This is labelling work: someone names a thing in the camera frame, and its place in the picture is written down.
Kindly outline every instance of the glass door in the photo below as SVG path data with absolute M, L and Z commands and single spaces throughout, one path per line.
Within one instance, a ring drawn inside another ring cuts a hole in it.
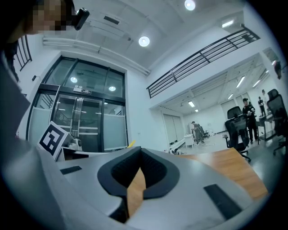
M 83 151 L 99 152 L 101 105 L 100 100 L 59 95 L 52 120 L 80 139 Z

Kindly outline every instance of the glass wall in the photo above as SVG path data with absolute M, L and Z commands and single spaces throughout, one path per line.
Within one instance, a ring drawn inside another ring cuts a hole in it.
M 127 147 L 123 73 L 61 57 L 44 78 L 36 98 L 26 133 L 33 144 L 54 121 L 81 140 L 83 151 L 110 152 Z

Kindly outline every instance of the yellow object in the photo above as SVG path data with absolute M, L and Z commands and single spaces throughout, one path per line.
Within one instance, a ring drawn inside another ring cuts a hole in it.
M 132 141 L 132 143 L 127 148 L 131 148 L 134 144 L 135 144 L 135 141 Z

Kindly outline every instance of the air vent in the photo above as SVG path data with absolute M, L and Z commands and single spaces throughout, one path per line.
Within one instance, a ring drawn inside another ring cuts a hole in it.
M 117 21 L 117 20 L 114 19 L 114 18 L 110 18 L 110 17 L 108 17 L 108 16 L 105 16 L 104 19 L 107 20 L 107 21 L 109 21 L 109 22 L 112 22 L 112 23 L 114 23 L 114 24 L 116 24 L 116 25 L 119 24 L 119 21 Z

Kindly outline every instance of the black metal railing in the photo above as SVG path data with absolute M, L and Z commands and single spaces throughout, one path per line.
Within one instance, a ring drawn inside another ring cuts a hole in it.
M 146 88 L 149 92 L 150 98 L 153 98 L 166 88 L 172 86 L 179 80 L 208 65 L 216 59 L 260 39 L 259 36 L 246 28 L 243 24 L 241 27 L 243 29 L 221 38 L 192 54 L 190 57 L 186 58 L 161 76 L 158 80 L 154 81 Z
M 21 66 L 20 71 L 26 66 L 26 64 L 29 61 L 32 61 L 29 46 L 28 46 L 27 35 L 25 35 L 24 37 L 21 37 L 18 40 L 18 48 L 17 48 L 16 56 L 17 56 L 17 59 L 19 61 L 20 66 Z

